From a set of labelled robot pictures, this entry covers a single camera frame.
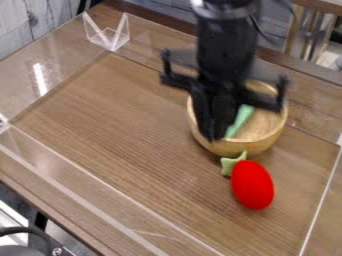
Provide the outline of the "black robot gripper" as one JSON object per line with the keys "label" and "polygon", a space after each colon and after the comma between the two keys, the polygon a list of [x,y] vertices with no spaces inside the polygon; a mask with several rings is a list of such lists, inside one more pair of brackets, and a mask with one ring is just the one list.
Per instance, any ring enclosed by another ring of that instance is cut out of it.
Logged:
{"label": "black robot gripper", "polygon": [[260,0],[198,0],[196,47],[160,51],[161,83],[192,90],[198,129],[208,141],[224,137],[242,104],[274,112],[283,107],[288,79],[256,57],[260,9]]}

